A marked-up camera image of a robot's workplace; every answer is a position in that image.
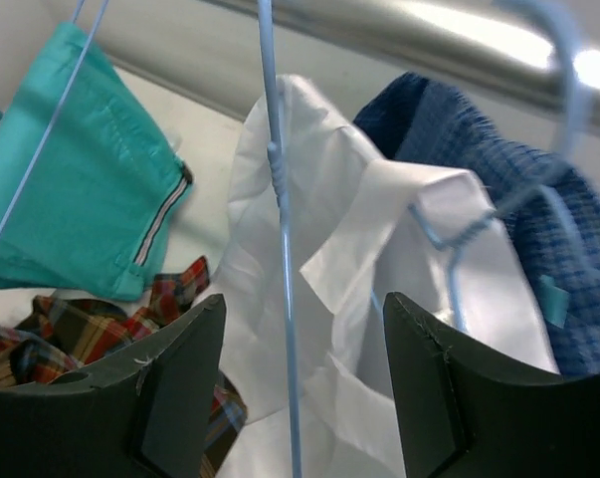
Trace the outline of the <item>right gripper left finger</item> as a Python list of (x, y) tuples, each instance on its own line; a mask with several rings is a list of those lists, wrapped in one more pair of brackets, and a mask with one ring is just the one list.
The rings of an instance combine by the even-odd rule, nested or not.
[(0, 389), (0, 477), (195, 477), (224, 337), (222, 295), (49, 384)]

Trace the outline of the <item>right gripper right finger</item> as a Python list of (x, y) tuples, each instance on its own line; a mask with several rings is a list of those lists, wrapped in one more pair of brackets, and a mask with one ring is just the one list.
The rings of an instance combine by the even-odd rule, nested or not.
[(384, 328), (409, 477), (600, 477), (600, 374), (510, 358), (401, 293)]

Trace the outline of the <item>red plaid shirt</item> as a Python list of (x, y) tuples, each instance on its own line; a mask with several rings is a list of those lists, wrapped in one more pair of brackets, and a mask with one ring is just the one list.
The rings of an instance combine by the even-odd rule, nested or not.
[(158, 332), (187, 312), (210, 285), (205, 257), (185, 271), (158, 274), (134, 313), (99, 299), (37, 295), (15, 326), (0, 325), (0, 388), (50, 383)]

